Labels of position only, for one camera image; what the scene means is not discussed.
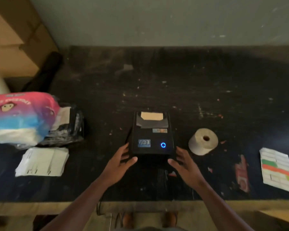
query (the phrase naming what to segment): pink and blue package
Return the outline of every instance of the pink and blue package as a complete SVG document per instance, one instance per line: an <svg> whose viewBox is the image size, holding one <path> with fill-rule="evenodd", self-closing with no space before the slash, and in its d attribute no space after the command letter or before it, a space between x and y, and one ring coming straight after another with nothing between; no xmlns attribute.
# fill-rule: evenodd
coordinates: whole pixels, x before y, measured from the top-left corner
<svg viewBox="0 0 289 231"><path fill-rule="evenodd" d="M48 134L59 109L48 93L0 95L0 143L37 145Z"/></svg>

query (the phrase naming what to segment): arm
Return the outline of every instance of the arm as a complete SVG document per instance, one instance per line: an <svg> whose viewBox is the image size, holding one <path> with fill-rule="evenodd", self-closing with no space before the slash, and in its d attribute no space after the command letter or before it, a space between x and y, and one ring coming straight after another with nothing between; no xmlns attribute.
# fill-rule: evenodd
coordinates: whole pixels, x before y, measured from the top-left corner
<svg viewBox="0 0 289 231"><path fill-rule="evenodd" d="M82 231L107 188L117 183L127 169L137 162L137 157L133 157L126 163L120 163L128 158L128 155L122 156L128 152L127 146L128 143L120 147L102 174L42 231Z"/></svg>
<svg viewBox="0 0 289 231"><path fill-rule="evenodd" d="M177 155L177 160L182 165L172 159L169 159L168 163L178 171L185 183L201 196L217 229L219 231L253 231L206 182L188 151L177 147Z"/></svg>

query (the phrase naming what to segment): paper with colored stripes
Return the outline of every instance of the paper with colored stripes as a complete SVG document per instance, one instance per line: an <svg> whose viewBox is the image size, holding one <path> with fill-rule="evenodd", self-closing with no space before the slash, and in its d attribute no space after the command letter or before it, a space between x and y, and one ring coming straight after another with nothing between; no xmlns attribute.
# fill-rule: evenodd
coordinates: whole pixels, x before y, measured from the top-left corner
<svg viewBox="0 0 289 231"><path fill-rule="evenodd" d="M289 191L289 157L263 147L260 149L263 183Z"/></svg>

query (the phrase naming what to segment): person's left hand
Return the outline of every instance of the person's left hand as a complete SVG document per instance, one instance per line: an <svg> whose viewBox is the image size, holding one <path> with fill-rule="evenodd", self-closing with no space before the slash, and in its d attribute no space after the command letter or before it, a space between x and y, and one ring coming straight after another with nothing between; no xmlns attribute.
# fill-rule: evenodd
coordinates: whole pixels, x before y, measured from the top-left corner
<svg viewBox="0 0 289 231"><path fill-rule="evenodd" d="M100 178L107 183L108 186L112 186L121 180L125 172L135 164L138 158L135 156L131 158L126 163L120 163L121 160L127 159L129 155L124 155L124 153L128 152L128 143L122 147L119 147L118 151L115 155L108 161L104 171L100 175Z"/></svg>

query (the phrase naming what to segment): foot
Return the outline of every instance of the foot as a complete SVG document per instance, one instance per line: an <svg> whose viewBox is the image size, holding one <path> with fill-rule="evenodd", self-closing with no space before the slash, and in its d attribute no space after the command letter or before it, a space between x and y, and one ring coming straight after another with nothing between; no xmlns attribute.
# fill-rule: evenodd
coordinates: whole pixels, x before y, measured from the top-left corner
<svg viewBox="0 0 289 231"><path fill-rule="evenodd" d="M178 212L165 212L163 217L163 228L171 228L177 226Z"/></svg>
<svg viewBox="0 0 289 231"><path fill-rule="evenodd" d="M126 229L134 228L134 216L132 212L121 213L120 216L121 216L121 222L122 222L123 228L126 228Z"/></svg>

